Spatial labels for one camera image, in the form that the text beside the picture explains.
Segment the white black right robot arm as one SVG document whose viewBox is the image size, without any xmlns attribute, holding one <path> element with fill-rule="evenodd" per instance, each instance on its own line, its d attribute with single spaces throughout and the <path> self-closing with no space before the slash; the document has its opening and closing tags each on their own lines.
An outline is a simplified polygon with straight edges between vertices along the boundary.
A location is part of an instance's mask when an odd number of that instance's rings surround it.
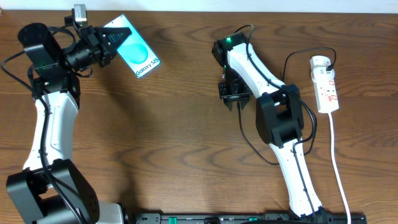
<svg viewBox="0 0 398 224">
<path fill-rule="evenodd" d="M 274 152 L 289 194 L 292 213 L 299 219 L 315 218 L 322 209 L 305 163 L 302 130 L 307 109 L 295 85 L 276 78 L 258 58 L 249 37 L 235 32 L 215 41 L 211 50 L 223 68 L 220 98 L 231 108 L 256 99 L 256 129 Z"/>
</svg>

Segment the white power strip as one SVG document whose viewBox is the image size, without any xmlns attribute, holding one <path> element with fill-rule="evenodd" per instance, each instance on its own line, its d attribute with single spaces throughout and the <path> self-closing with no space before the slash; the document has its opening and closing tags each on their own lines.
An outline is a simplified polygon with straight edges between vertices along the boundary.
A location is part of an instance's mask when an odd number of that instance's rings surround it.
<svg viewBox="0 0 398 224">
<path fill-rule="evenodd" d="M 310 59 L 311 79 L 313 81 L 315 98 L 319 113 L 331 113 L 339 109 L 335 85 L 335 71 L 329 70 L 331 60 L 322 55 Z"/>
</svg>

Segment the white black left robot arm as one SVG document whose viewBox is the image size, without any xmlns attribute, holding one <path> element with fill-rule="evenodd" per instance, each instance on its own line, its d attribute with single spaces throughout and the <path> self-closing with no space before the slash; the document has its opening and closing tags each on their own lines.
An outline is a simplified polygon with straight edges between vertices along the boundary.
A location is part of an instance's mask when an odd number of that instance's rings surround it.
<svg viewBox="0 0 398 224">
<path fill-rule="evenodd" d="M 31 60 L 25 87 L 37 110 L 34 141 L 21 172 L 7 178 L 7 192 L 25 223 L 128 223 L 118 203 L 100 202 L 72 159 L 80 79 L 105 66 L 131 35 L 127 27 L 63 27 L 32 23 L 18 34 Z"/>
</svg>

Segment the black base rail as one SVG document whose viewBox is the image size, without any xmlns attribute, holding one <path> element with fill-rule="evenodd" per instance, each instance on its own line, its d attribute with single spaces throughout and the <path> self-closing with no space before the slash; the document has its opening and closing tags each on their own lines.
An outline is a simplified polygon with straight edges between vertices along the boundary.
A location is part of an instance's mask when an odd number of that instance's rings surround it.
<svg viewBox="0 0 398 224">
<path fill-rule="evenodd" d="M 132 224 L 255 224 L 255 223 L 348 223 L 347 216 L 320 211 L 316 217 L 299 218 L 289 212 L 265 214 L 160 214 L 140 213 L 125 218 Z"/>
</svg>

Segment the blue Galaxy smartphone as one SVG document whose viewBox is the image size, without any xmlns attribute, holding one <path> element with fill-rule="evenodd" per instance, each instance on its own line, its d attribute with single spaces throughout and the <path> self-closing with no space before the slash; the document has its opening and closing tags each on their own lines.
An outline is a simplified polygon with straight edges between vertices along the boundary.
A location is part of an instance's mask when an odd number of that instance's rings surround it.
<svg viewBox="0 0 398 224">
<path fill-rule="evenodd" d="M 118 48 L 118 54 L 137 78 L 143 78 L 161 64 L 160 58 L 124 14 L 104 27 L 130 28 L 131 35 Z"/>
</svg>

